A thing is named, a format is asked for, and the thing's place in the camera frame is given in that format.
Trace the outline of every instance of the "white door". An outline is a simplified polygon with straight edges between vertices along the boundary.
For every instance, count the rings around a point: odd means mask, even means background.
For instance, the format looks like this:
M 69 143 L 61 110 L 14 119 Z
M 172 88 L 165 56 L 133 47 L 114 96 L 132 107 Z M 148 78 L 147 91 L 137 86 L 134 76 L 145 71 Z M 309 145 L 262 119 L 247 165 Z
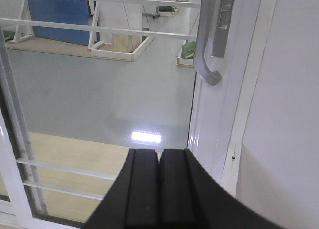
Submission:
M 207 1 L 213 8 L 205 10 L 213 15 L 212 18 L 209 14 L 200 17 L 197 50 L 203 54 L 195 59 L 195 68 L 210 76 L 218 74 L 209 72 L 218 71 L 220 75 L 213 85 L 199 73 L 194 82 L 194 69 L 175 65 L 174 54 L 178 54 L 181 39 L 194 39 L 189 33 L 198 20 L 198 14 L 194 17 L 185 11 L 191 16 L 188 19 L 182 15 L 182 10 L 175 16 L 181 23 L 177 25 L 171 18 L 155 18 L 153 22 L 150 18 L 144 19 L 144 24 L 153 28 L 146 35 L 168 36 L 155 38 L 140 56 L 148 63 L 148 71 L 138 60 L 134 63 L 101 62 L 10 50 L 17 86 L 10 69 L 1 72 L 1 82 L 7 90 L 3 102 L 11 115 L 5 115 L 5 107 L 2 109 L 0 169 L 18 223 L 31 229 L 80 227 L 116 178 L 128 147 L 150 147 L 157 151 L 163 147 L 189 147 L 203 167 L 220 182 L 259 1 L 234 0 L 230 7 L 233 9 L 231 21 L 221 17 L 223 11 L 229 10 L 227 2 Z M 7 18 L 0 21 L 15 22 Z M 212 31 L 207 32 L 208 35 L 205 31 L 210 25 Z M 171 33 L 172 26 L 177 26 L 182 33 Z M 222 42 L 225 54 L 212 56 L 216 51 L 217 30 L 225 26 L 229 30 Z M 156 27 L 168 32 L 155 32 Z M 137 30 L 129 32 L 140 34 Z M 3 43 L 2 61 L 6 60 L 4 48 Z M 157 58 L 167 53 L 173 56 Z M 164 67 L 154 62 L 161 62 Z M 22 106 L 16 87 L 20 90 Z M 103 130 L 95 128 L 91 121 Z

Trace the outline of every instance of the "metal handle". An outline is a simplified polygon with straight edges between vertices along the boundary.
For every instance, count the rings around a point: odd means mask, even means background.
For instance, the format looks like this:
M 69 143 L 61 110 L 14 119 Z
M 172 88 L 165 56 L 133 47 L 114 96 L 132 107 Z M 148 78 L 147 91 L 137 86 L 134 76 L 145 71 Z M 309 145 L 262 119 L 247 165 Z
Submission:
M 214 4 L 215 2 L 220 2 L 221 4 L 219 6 L 216 6 Z M 226 49 L 226 43 L 228 38 L 232 3 L 233 0 L 201 0 L 201 10 L 197 32 L 197 44 L 194 57 L 194 64 L 197 72 L 201 75 L 201 77 L 212 86 L 217 85 L 221 81 L 222 76 L 217 70 L 210 71 L 205 60 L 205 51 L 210 32 L 212 30 L 212 35 L 214 39 L 212 56 L 219 57 L 217 54 L 214 54 L 216 53 L 218 48 L 220 49 L 218 50 L 219 53 L 225 53 L 224 50 Z M 227 24 L 225 24 L 225 17 L 222 15 L 222 13 L 226 10 L 229 10 L 229 22 Z M 227 31 L 226 38 L 222 38 L 223 44 L 220 44 L 221 40 L 218 38 L 218 36 L 220 36 L 220 31 L 218 30 Z
M 212 56 L 223 58 L 225 56 L 231 13 L 234 0 L 222 0 L 219 13 L 219 22 L 215 32 Z

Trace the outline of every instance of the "epoxy floor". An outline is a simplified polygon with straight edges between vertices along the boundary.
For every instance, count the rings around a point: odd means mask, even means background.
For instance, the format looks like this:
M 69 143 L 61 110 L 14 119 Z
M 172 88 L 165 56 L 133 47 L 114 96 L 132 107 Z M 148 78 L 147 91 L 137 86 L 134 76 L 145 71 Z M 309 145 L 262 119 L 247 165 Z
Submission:
M 143 17 L 153 31 L 189 33 L 190 9 Z M 28 130 L 134 148 L 186 148 L 195 70 L 176 66 L 182 40 L 157 37 L 134 62 L 10 50 Z M 132 140 L 160 135 L 160 143 Z

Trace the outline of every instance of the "white partition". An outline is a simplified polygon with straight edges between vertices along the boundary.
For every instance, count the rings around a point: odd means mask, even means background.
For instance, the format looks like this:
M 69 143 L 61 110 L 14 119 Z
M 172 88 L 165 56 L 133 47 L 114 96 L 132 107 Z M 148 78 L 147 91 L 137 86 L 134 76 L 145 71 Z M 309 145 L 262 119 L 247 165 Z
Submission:
M 142 29 L 142 11 L 139 4 L 100 2 L 99 26 Z M 112 44 L 111 33 L 100 33 L 100 40 Z

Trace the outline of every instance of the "blue panel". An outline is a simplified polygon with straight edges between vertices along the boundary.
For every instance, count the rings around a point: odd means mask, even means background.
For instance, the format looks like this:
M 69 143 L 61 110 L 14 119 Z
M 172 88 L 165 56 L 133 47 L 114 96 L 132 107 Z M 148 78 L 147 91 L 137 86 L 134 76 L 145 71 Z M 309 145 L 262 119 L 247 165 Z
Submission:
M 78 0 L 28 0 L 32 20 L 88 25 L 88 2 Z M 87 45 L 89 32 L 34 27 L 36 37 Z

